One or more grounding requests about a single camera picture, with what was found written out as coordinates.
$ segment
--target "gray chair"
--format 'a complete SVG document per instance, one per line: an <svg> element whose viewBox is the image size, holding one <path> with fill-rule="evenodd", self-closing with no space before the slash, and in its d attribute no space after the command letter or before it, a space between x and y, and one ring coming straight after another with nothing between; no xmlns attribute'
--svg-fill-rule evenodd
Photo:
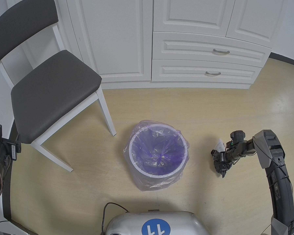
<svg viewBox="0 0 294 235"><path fill-rule="evenodd" d="M73 168L42 146L52 134L97 99L112 135L116 134L101 89L101 77L65 50L54 0L22 0L0 17L0 71L11 87L14 119L21 142L31 144L68 171ZM1 59L40 30L53 28L60 52L15 86Z"/></svg>

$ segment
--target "chair seat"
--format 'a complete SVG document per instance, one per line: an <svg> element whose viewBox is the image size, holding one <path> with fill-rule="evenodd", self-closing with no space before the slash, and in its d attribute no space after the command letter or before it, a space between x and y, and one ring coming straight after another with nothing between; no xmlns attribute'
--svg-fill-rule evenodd
<svg viewBox="0 0 294 235"><path fill-rule="evenodd" d="M31 71L11 91L22 143L32 143L62 116L94 93L101 77L67 50Z"/></svg>

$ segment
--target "purple trash bag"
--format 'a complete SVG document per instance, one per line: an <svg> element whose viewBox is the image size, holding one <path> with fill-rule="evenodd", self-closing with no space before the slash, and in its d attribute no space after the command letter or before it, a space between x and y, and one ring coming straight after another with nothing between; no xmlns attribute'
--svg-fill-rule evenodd
<svg viewBox="0 0 294 235"><path fill-rule="evenodd" d="M172 126L143 120L123 150L138 188L159 190L177 182L188 161L189 143Z"/></svg>

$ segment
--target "metal handle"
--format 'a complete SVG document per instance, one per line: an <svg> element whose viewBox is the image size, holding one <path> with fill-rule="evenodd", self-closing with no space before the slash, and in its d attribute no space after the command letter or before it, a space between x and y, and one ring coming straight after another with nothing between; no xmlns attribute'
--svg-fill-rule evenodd
<svg viewBox="0 0 294 235"><path fill-rule="evenodd" d="M229 54L230 51L221 51L221 50L216 50L216 49L213 49L214 52L217 52L217 53L222 53L222 54Z"/></svg>
<svg viewBox="0 0 294 235"><path fill-rule="evenodd" d="M213 75L213 76L218 76L218 75L221 75L221 72L219 72L219 73L209 73L209 72L206 71L206 74Z"/></svg>

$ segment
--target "floor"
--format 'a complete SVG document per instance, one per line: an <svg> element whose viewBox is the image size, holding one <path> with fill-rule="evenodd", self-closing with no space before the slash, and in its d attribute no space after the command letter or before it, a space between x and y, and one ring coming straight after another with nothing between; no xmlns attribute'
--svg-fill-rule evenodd
<svg viewBox="0 0 294 235"><path fill-rule="evenodd" d="M39 235L99 235L103 207L111 201L132 212L190 211L213 235L261 234L270 224L272 205L257 156L241 159L225 178L213 168L210 151L219 138L229 141L235 130L250 139L272 129L285 150L294 188L293 65L269 59L249 90L120 89L104 90L104 96L116 136L110 135L95 102L44 143L73 172L22 145L12 168L15 221ZM167 189L138 190L123 158L134 125L144 119L172 125L190 143L184 174ZM108 207L106 224L122 212Z"/></svg>

